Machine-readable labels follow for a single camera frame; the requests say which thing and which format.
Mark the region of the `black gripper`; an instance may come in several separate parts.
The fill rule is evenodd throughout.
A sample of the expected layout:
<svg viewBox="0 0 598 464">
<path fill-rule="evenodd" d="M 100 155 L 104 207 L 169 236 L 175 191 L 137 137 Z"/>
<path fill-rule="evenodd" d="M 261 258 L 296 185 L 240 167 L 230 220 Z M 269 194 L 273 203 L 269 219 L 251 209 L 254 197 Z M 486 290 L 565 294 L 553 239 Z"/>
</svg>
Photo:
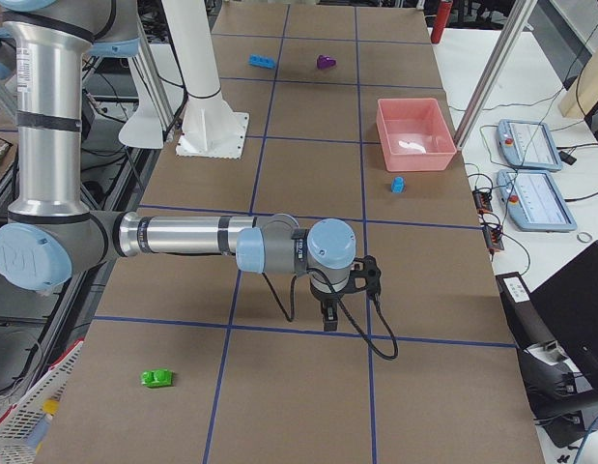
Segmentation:
<svg viewBox="0 0 598 464">
<path fill-rule="evenodd" d="M 376 258 L 366 255 L 357 257 L 343 269 L 327 268 L 313 261 L 307 268 L 312 295 L 321 302 L 325 332 L 338 329 L 337 303 L 344 295 L 365 292 L 373 302 L 380 301 L 380 268 Z"/>
</svg>

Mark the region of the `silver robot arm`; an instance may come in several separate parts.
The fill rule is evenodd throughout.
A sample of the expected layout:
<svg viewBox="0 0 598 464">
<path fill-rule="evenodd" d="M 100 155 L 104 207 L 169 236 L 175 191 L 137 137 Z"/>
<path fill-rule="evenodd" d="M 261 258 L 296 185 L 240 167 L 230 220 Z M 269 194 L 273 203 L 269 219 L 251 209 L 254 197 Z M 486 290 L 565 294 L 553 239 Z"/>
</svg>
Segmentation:
<svg viewBox="0 0 598 464">
<path fill-rule="evenodd" d="M 145 41 L 133 1 L 5 1 L 16 44 L 19 191 L 0 227 L 0 275 L 45 291 L 120 257 L 141 253 L 235 258 L 244 272 L 308 276 L 324 328 L 343 297 L 381 299 L 372 256 L 356 256 L 352 227 L 291 216 L 141 217 L 94 211 L 81 198 L 82 63 L 87 55 L 134 58 Z"/>
</svg>

